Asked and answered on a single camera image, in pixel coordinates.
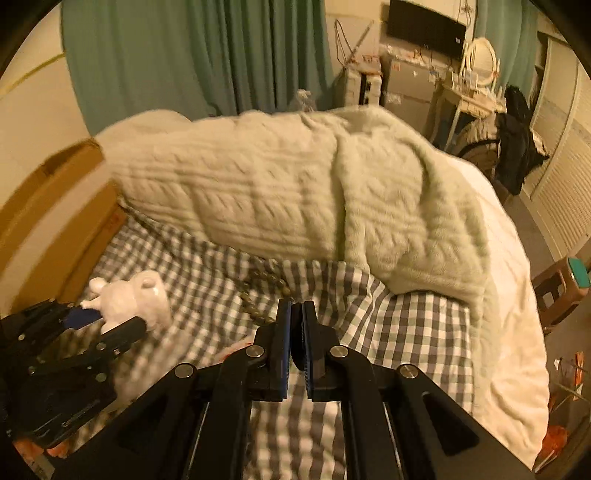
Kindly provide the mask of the white rabbit figurine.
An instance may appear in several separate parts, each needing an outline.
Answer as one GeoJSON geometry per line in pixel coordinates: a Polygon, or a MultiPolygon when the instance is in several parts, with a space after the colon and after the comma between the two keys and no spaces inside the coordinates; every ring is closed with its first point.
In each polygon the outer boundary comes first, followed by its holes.
{"type": "Polygon", "coordinates": [[[129,280],[107,282],[101,277],[92,278],[88,284],[96,295],[83,300],[83,309],[97,310],[101,314],[104,334],[133,317],[145,321],[147,330],[165,329],[172,324],[170,303],[160,275],[144,270],[129,280]]]}

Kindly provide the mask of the brown cardboard box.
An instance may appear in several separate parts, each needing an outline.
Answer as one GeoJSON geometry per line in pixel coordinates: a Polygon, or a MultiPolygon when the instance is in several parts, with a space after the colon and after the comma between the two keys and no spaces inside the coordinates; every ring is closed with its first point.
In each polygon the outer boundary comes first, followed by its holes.
{"type": "Polygon", "coordinates": [[[46,159],[1,209],[1,315],[74,302],[126,220],[92,138],[46,159]]]}

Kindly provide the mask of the checkered bed sheet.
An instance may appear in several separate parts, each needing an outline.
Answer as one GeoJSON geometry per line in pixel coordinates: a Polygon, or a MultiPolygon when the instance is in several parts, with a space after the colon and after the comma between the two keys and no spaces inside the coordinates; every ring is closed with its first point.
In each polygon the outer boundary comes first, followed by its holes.
{"type": "Polygon", "coordinates": [[[474,407],[470,313],[342,262],[265,260],[130,215],[93,269],[163,279],[173,325],[123,357],[132,404],[80,432],[62,479],[393,479],[392,417],[474,407]]]}

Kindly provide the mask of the brown stool green cushion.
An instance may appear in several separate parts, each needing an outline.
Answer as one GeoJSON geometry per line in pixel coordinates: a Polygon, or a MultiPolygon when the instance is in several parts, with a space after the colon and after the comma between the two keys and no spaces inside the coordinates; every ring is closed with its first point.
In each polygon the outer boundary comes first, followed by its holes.
{"type": "Polygon", "coordinates": [[[545,335],[550,334],[590,293],[588,268],[577,257],[557,261],[537,275],[532,284],[545,335]]]}

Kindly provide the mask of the cream knitted blanket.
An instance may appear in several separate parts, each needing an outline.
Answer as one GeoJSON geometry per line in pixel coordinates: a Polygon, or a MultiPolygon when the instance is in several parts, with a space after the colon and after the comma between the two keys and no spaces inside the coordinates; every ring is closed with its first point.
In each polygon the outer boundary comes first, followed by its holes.
{"type": "Polygon", "coordinates": [[[287,260],[339,260],[394,293],[480,309],[491,254],[474,191],[377,108],[190,121],[165,110],[98,135],[125,203],[198,238],[287,260]]]}

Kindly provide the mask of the white louvered wardrobe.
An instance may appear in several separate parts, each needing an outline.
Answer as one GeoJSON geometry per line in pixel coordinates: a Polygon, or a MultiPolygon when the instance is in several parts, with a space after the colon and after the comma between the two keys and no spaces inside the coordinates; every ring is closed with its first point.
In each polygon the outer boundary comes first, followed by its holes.
{"type": "Polygon", "coordinates": [[[526,178],[522,199],[558,260],[590,239],[590,77],[565,42],[544,41],[532,126],[549,159],[526,178]]]}

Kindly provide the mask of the large green curtain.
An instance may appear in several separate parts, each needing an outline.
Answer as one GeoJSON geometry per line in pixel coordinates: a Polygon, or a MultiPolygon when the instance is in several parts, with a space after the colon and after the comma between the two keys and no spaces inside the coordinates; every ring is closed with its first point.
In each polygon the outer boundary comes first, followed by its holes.
{"type": "Polygon", "coordinates": [[[62,43],[91,135],[148,110],[195,120],[332,108],[322,1],[64,1],[62,43]]]}

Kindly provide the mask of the chair with black jacket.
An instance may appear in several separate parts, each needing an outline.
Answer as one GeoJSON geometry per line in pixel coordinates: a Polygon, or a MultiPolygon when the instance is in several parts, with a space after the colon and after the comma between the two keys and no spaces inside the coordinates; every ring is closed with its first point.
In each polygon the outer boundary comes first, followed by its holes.
{"type": "Polygon", "coordinates": [[[475,165],[502,192],[517,196],[527,176],[550,158],[531,128],[533,113],[516,86],[505,91],[507,111],[476,119],[458,134],[452,154],[475,165]]]}

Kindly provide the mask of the clear water bottle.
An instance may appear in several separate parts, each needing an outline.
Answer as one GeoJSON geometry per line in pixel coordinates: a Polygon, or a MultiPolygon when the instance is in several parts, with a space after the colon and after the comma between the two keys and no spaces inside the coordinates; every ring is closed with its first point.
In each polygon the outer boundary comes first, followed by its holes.
{"type": "Polygon", "coordinates": [[[298,89],[294,95],[293,104],[291,105],[294,111],[300,112],[314,112],[317,110],[314,95],[310,90],[298,89]]]}

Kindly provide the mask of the white dressing table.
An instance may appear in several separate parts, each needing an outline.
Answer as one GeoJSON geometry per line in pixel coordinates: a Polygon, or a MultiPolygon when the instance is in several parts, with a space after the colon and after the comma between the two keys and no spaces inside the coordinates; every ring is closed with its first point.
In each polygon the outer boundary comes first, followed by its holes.
{"type": "Polygon", "coordinates": [[[475,119],[483,119],[493,113],[507,112],[506,100],[504,98],[498,99],[483,96],[479,100],[475,96],[466,95],[452,86],[439,82],[433,94],[424,133],[425,137],[433,145],[436,144],[440,135],[445,104],[451,105],[452,113],[445,142],[440,147],[444,151],[449,150],[462,114],[470,115],[475,119]]]}

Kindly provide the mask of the grey mini fridge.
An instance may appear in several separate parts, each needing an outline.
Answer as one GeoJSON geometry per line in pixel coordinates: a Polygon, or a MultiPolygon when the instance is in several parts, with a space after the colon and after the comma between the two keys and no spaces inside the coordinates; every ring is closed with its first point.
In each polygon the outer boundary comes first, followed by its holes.
{"type": "Polygon", "coordinates": [[[383,69],[381,105],[423,133],[436,89],[437,73],[390,54],[381,56],[383,69]]]}

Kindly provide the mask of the white plastic storage unit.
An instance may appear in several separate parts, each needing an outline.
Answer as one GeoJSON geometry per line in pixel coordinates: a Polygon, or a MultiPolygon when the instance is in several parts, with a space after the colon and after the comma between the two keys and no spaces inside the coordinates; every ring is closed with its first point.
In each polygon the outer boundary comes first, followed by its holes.
{"type": "Polygon", "coordinates": [[[346,63],[335,86],[335,106],[379,105],[383,71],[377,56],[363,56],[346,63]]]}

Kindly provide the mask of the white oval vanity mirror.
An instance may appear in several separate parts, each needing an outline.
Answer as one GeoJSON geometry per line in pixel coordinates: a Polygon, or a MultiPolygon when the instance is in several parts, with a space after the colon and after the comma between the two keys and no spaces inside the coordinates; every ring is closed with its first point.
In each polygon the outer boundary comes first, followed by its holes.
{"type": "Polygon", "coordinates": [[[500,74],[500,60],[491,42],[477,37],[465,48],[460,77],[475,90],[493,90],[500,74]]]}

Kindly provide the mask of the small green curtain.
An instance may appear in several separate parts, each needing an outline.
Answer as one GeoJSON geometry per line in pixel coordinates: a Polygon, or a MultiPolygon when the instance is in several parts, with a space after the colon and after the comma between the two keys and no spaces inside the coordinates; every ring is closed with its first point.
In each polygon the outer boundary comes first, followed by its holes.
{"type": "Polygon", "coordinates": [[[501,61],[498,83],[528,95],[537,51],[538,9],[528,0],[479,0],[474,35],[485,37],[501,61]]]}

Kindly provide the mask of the black wall television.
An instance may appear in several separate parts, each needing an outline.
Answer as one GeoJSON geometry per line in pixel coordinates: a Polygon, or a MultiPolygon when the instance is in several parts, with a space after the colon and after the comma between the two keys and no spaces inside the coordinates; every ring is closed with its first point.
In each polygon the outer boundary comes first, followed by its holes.
{"type": "Polygon", "coordinates": [[[391,1],[387,35],[441,51],[462,46],[466,26],[450,17],[408,1],[391,1]]]}

